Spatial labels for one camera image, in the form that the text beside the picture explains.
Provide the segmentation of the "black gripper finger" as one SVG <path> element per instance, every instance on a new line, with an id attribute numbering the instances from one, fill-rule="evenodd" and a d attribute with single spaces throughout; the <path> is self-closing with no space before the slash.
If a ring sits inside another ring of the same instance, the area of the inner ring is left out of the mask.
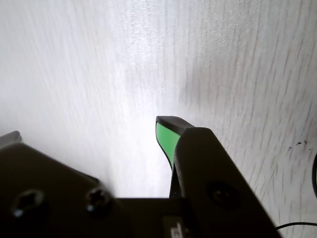
<path id="1" fill-rule="evenodd" d="M 158 116 L 156 139 L 172 169 L 170 198 L 184 203 L 194 238 L 277 238 L 279 233 L 215 134 Z"/>
<path id="2" fill-rule="evenodd" d="M 98 179 L 23 143 L 0 138 L 0 235 L 3 238 L 131 238 L 133 231 Z"/>

